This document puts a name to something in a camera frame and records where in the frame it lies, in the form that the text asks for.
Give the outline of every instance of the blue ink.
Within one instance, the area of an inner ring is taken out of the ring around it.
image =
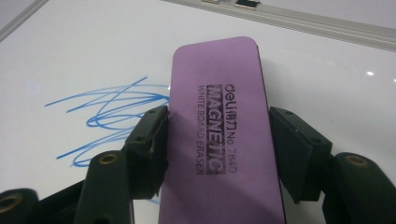
[[[88,102],[68,109],[66,113],[99,106],[96,114],[86,121],[86,125],[90,128],[102,128],[111,132],[107,136],[59,155],[56,159],[59,160],[73,155],[72,166],[87,167],[91,160],[91,158],[86,159],[88,152],[92,152],[104,144],[125,141],[147,110],[156,106],[167,105],[169,96],[149,91],[149,89],[168,89],[169,86],[144,84],[143,81],[146,79],[147,77],[143,77],[126,86],[83,92],[45,105],[56,105],[61,102],[76,100],[77,98],[89,98]]]

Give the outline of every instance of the magnetic whiteboard eraser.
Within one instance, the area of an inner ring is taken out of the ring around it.
[[[160,224],[285,223],[256,43],[174,55]]]

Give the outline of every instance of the whiteboard eraser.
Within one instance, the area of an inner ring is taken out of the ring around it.
[[[160,224],[285,223],[254,40],[178,49],[169,111]]]

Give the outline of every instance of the white surface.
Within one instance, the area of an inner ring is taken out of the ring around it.
[[[396,29],[395,0],[261,0],[261,2],[273,7]]]
[[[311,124],[334,154],[376,161],[396,183],[395,53],[162,1],[92,0],[49,1],[0,43],[0,191],[32,188],[43,198],[79,181],[85,168],[55,158],[108,134],[85,125],[97,108],[65,113],[83,100],[45,104],[145,76],[169,84],[178,47],[240,35],[259,46],[269,105]],[[285,196],[285,207],[289,224],[324,223],[321,203]],[[136,223],[156,223],[158,209],[136,203]]]

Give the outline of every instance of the screw hole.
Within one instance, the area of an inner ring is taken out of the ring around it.
[[[106,154],[104,156],[102,156],[99,159],[99,162],[102,164],[110,164],[113,163],[114,161],[116,161],[119,157],[117,156],[117,154],[114,153],[110,153],[110,154]]]
[[[320,139],[317,138],[311,138],[311,141],[314,143],[321,143]]]
[[[0,199],[0,214],[12,210],[21,203],[22,199],[23,197],[19,193],[13,193]]]
[[[354,156],[354,155],[346,156],[346,160],[349,163],[357,165],[357,166],[367,166],[369,164],[368,161],[365,160],[364,158],[359,157],[359,156]]]

